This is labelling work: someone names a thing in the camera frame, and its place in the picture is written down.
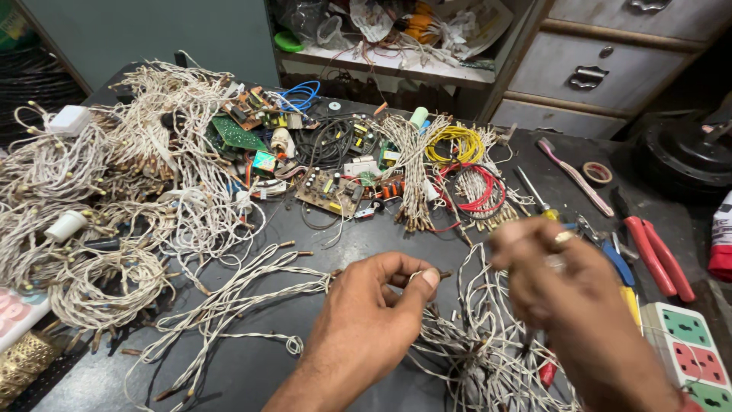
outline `black table surface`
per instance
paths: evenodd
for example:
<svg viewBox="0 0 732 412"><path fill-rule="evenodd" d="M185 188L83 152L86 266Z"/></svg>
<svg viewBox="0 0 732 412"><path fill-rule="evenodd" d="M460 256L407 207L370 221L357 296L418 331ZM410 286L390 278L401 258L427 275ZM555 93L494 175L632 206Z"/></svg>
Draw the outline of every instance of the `black table surface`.
<svg viewBox="0 0 732 412"><path fill-rule="evenodd" d="M118 82L122 73L134 70L131 64L120 70L99 91L86 101L86 105L116 103L114 94L106 86ZM374 106L336 100L341 103L341 112L364 111L373 113ZM408 115L402 111L391 111ZM605 164L613 172L613 181L597 189L600 196L610 201L610 190L618 184L640 203L641 217L650 220L659 236L679 261L690 282L708 276L706 264L709 259L709 233L713 207L688 207L664 199L649 187L640 183L633 171L630 146L614 141L582 139L552 133L518 129L511 138L514 155L498 167L506 177L508 185L527 193L527 188L516 175L516 166L521 166L536 186L539 194L560 213L570 216L580 213L595 230L617 230L621 240L627 240L627 232L619 217L606 218L590 202L579 187L557 165L536 146L536 140L547 137L556 146L556 155L579 169L587 161ZM491 150L494 161L508 158L508 150L495 147ZM348 222L343 236L333 247L323 250L322 244L335 236L337 228L316 233L302 222L300 203L290 196L285 200L272 198L265 203L270 223L254 241L250 256L255 256L263 247L288 240L297 242L298 250L313 250L312 257L300 257L294 265L330 272L344 268L348 263L383 251L398 250L425 259L443 270L457 269L469 247L455 231L434 234L431 232L406 233L402 225L393 221L388 212L378 213L372 218ZM392 212L398 205L391 205ZM537 212L529 206L530 212ZM324 223L331 219L325 213L313 211L309 215L313 223ZM436 227L447 227L453 222L444 211L435 212ZM478 233L475 228L469 235L474 243L484 240L486 231ZM243 253L237 247L234 253ZM477 263L469 268L475 273ZM664 298L645 265L638 261L632 265L637 279L637 291L641 304L664 301L680 304L676 298ZM212 264L201 275L201 281L209 290L216 290L234 272L224 265ZM273 273L256 282L250 295L273 292L307 278L299 274ZM185 312L199 305L204 295L186 282L183 276L176 278L178 298L168 312L160 316ZM443 316L458 309L455 279L443 282L438 289L437 302ZM310 326L320 311L324 295L301 295L278 301L264 307L245 312L244 317L233 323L228 333L276 331L286 335L299 335L306 339ZM26 393L14 404L20 409L38 411L134 411L122 391L122 381L130 367L138 360L134 356L122 355L122 348L143 349L158 340L162 334L155 328L130 326L123 330L121 342L111 349L102 349L92 355L88 348L57 361L47 372L33 383ZM91 341L91 334L85 341ZM201 349L202 338L197 331L188 331L172 346L165 358L155 364L140 364L128 380L128 391L138 403L145 403L156 411L169 411L184 396L184 391L162 402L153 402L152 397L169 388L187 368ZM262 338L220 339L209 352L205 379L199 383L196 395L185 405L197 411L258 411L275 389L293 370L296 356L285 350L281 341ZM431 365L439 371L437 365ZM452 401L447 399L446 386L442 380L417 369L406 358L397 369L381 382L368 389L349 408L350 411L451 411Z"/></svg>

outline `pliers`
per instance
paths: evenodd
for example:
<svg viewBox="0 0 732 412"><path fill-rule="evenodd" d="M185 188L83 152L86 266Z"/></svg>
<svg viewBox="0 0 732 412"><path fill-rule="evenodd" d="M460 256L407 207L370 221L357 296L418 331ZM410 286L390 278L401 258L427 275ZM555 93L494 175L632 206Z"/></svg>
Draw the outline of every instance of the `pliers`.
<svg viewBox="0 0 732 412"><path fill-rule="evenodd" d="M595 246L597 246L602 253L605 254L605 256L610 259L610 261L613 263L613 266L615 266L615 270L618 272L618 275L620 275L620 279L623 281L623 284L628 287L635 286L635 278L633 278L633 273L630 271L630 268L628 267L628 264L625 262L625 260L620 256L620 254L615 250L612 243L610 243L609 240L601 238L590 226L590 223L587 221L587 219L584 218L582 215L577 215L576 219L577 223L577 229L587 237L589 241L594 243Z"/></svg>
<svg viewBox="0 0 732 412"><path fill-rule="evenodd" d="M661 293L664 296L678 294L684 302L696 300L689 281L676 258L656 233L653 224L638 218L635 203L622 187L619 186L613 190L613 200L624 217L623 222L633 237L640 258L651 272Z"/></svg>

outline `blue wire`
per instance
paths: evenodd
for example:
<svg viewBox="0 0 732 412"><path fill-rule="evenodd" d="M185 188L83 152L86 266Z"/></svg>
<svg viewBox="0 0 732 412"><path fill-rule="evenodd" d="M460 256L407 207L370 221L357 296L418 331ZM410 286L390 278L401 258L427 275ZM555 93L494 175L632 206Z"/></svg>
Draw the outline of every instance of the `blue wire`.
<svg viewBox="0 0 732 412"><path fill-rule="evenodd" d="M313 90L312 87L305 86L305 84L315 83L317 86L315 87L315 90ZM292 103L292 106L297 107L300 111L306 111L308 110L313 104L310 102L312 99L318 97L318 91L320 90L320 81L317 80L311 80L306 81L304 83L300 83L297 86L293 87L292 89L289 89L287 92L284 92L282 94L282 97L287 98L287 95L289 94L305 94L307 95L307 99L287 99L290 103ZM285 111L294 111L292 107L287 106L283 108Z"/></svg>

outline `shelf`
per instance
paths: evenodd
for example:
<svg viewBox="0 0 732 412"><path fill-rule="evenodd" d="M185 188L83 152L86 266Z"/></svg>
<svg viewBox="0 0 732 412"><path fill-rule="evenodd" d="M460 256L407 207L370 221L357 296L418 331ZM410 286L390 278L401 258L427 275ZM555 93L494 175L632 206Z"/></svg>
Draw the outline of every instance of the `shelf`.
<svg viewBox="0 0 732 412"><path fill-rule="evenodd" d="M379 49L379 53L392 56L396 51ZM407 56L416 54L412 50L405 50L404 53L407 53ZM291 60L293 62L310 63L312 65L330 66L338 69L358 70L362 72L369 72L371 70L371 67L362 57L359 56L354 60L354 55L350 51L342 53L338 58L331 61L332 57L336 54L338 54L337 51L326 50L317 46L306 47L304 50L296 53L287 53L285 51L278 51L277 53L280 59ZM390 59L389 57L379 56L373 51L369 51L368 58L374 61L374 71L381 75L431 81L438 84L468 87L470 89L485 89L488 84L492 84L496 80L496 74L490 70L462 66L453 67L434 58L424 67L416 64L405 70L399 70L402 56Z"/></svg>

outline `hand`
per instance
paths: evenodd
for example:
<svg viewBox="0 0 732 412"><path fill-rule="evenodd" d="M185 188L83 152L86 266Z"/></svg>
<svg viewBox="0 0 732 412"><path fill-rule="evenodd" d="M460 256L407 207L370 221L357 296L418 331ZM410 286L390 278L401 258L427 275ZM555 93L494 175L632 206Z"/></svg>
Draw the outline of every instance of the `hand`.
<svg viewBox="0 0 732 412"><path fill-rule="evenodd" d="M394 251L348 265L331 284L297 368L263 411L345 409L402 360L439 282L432 265Z"/></svg>
<svg viewBox="0 0 732 412"><path fill-rule="evenodd" d="M666 378L619 293L619 277L596 248L546 218L502 224L490 239L491 262L509 268L517 316L547 331L559 363L593 412L674 412L680 393ZM550 268L559 254L566 268Z"/></svg>

